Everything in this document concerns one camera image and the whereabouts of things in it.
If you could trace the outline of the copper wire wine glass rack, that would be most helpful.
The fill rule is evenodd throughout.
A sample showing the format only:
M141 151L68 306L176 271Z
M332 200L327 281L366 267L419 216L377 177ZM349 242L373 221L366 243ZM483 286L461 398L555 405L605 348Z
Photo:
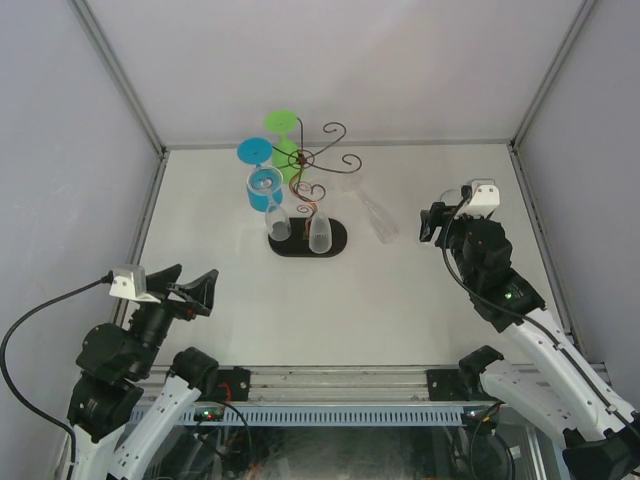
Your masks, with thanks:
M338 175L352 175L361 170L363 161L353 153L342 156L341 168L324 167L318 164L318 157L336 146L347 133L346 126L332 121L322 127L327 135L336 138L324 147L313 151L305 146L304 124L301 118L290 110L275 110L264 119L265 129L279 137L273 146L273 166L280 171L283 185L294 200L299 202L297 217L284 216L277 224L277 232L268 236L272 251L282 257L331 257L346 246L346 230L337 232L333 227L337 222L320 210L320 202L327 195L326 188L311 181L307 172L317 170Z

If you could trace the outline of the blue plastic wine glass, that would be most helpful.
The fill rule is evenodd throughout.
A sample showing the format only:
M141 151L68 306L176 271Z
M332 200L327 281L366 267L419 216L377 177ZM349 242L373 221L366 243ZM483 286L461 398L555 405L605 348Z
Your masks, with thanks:
M266 213L271 203L279 205L283 200L283 175L279 169L269 165L272 144L264 138L251 137L238 146L236 154L242 163L253 166L246 181L250 206Z

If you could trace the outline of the clear champagne flute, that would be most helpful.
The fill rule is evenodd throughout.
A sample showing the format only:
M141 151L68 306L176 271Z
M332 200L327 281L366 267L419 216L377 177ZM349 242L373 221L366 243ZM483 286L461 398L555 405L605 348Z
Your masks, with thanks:
M282 181L281 172L272 166L257 166L247 179L250 205L265 214L268 236L276 242L291 235L289 216L281 206Z

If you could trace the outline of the green plastic wine glass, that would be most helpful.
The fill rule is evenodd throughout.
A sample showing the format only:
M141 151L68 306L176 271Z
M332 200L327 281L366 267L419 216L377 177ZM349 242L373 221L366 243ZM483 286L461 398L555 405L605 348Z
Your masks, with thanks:
M272 165L281 172L284 183L289 183L299 171L295 166L299 147L289 138L299 126L298 116L289 110L272 111L264 119L265 129L279 137L273 146L271 159Z

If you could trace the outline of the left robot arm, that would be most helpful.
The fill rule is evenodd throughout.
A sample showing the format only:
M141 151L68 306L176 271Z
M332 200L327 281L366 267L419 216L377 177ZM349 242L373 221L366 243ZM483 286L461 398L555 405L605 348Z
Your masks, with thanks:
M208 317L219 272L179 283L182 267L153 274L126 265L108 273L109 294L138 304L127 328L104 323L91 329L76 359L81 377L73 388L67 419L73 438L69 479L140 479L179 417L196 400L215 395L218 362L195 347L173 360L160 394L131 434L125 432L160 347L176 320Z

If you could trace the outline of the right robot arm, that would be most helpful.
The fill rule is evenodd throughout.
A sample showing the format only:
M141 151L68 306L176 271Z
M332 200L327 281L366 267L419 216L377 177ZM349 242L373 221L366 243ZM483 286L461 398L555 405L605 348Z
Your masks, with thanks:
M567 339L538 292L512 266L512 244L489 216L435 202L420 213L420 241L434 243L475 311L526 355L547 385L523 380L484 346L459 362L468 397L512 407L553 440L576 479L623 479L639 471L639 411Z

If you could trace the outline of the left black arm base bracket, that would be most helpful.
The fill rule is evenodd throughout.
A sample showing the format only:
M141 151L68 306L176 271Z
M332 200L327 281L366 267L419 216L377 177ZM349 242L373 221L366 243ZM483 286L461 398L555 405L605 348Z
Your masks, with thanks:
M251 371L242 367L222 368L218 371L214 397L231 402L245 402L249 398Z

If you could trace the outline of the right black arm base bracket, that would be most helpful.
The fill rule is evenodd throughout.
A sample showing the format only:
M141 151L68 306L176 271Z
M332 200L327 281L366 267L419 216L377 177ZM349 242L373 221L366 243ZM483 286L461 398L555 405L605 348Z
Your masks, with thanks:
M428 369L428 396L434 402L467 401L468 395L457 369Z

